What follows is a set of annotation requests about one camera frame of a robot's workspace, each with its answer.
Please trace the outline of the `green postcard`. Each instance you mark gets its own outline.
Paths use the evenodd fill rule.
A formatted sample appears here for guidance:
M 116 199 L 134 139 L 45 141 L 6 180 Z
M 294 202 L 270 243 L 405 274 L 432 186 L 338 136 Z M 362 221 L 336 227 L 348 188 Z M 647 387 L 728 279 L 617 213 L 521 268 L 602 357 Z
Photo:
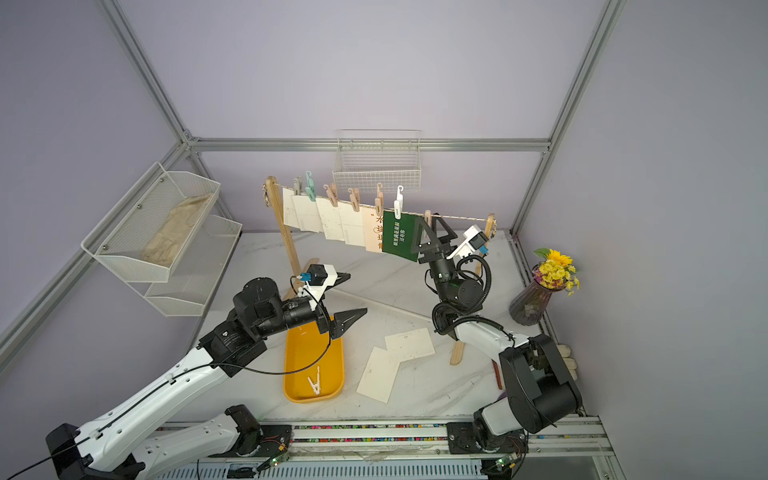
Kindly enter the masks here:
M 382 252 L 416 262 L 418 254 L 412 251 L 419 216 L 402 213 L 400 218 L 392 211 L 383 215 Z

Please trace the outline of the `white clothespin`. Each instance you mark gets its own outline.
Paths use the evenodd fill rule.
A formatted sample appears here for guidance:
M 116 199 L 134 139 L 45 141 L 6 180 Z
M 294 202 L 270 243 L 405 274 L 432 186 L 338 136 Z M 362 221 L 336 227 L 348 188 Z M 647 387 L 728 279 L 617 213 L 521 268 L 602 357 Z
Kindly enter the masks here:
M 393 213 L 396 220 L 402 218 L 403 206 L 404 206 L 404 186 L 399 185 L 396 190 L 395 200 L 393 202 Z
M 315 396 L 319 396 L 322 393 L 322 385 L 321 385 L 321 372 L 320 368 L 316 369 L 315 377 L 307 377 L 307 381 L 310 385 L 310 388 Z

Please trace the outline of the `pink chinese text postcard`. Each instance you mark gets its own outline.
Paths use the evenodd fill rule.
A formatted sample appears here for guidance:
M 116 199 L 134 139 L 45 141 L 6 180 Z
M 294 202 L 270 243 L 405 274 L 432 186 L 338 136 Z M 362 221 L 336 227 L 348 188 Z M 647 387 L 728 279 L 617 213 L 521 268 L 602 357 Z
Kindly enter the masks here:
M 363 214 L 364 245 L 368 252 L 381 253 L 383 245 L 383 218 L 375 212 Z

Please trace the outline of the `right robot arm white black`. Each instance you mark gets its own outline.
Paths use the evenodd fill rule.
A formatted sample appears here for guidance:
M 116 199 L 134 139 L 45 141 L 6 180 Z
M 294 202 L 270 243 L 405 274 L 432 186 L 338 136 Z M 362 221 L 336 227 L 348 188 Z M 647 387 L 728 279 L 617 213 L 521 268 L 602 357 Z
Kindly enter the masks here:
M 491 453 L 525 449 L 527 435 L 576 413 L 583 399 L 551 337 L 513 333 L 481 315 L 492 286 L 482 254 L 487 241 L 477 227 L 458 236 L 441 217 L 417 218 L 411 250 L 427 265 L 425 282 L 438 297 L 431 313 L 436 333 L 475 347 L 500 368 L 505 397 L 477 410 L 471 422 L 448 428 L 451 446 Z

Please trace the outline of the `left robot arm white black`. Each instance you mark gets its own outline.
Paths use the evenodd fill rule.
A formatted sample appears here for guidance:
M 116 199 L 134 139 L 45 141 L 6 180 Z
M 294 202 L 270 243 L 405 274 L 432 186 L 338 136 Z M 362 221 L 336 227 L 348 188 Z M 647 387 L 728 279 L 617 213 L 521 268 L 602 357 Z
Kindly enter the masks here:
M 226 319 L 167 372 L 119 406 L 81 426 L 62 424 L 46 437 L 60 479 L 151 479 L 211 455 L 270 456 L 286 440 L 268 438 L 244 405 L 167 435 L 157 430 L 203 393 L 241 372 L 267 349 L 269 337 L 315 324 L 330 341 L 364 317 L 358 308 L 328 313 L 324 294 L 350 279 L 315 264 L 296 297 L 283 299 L 276 282 L 250 280 L 233 298 Z

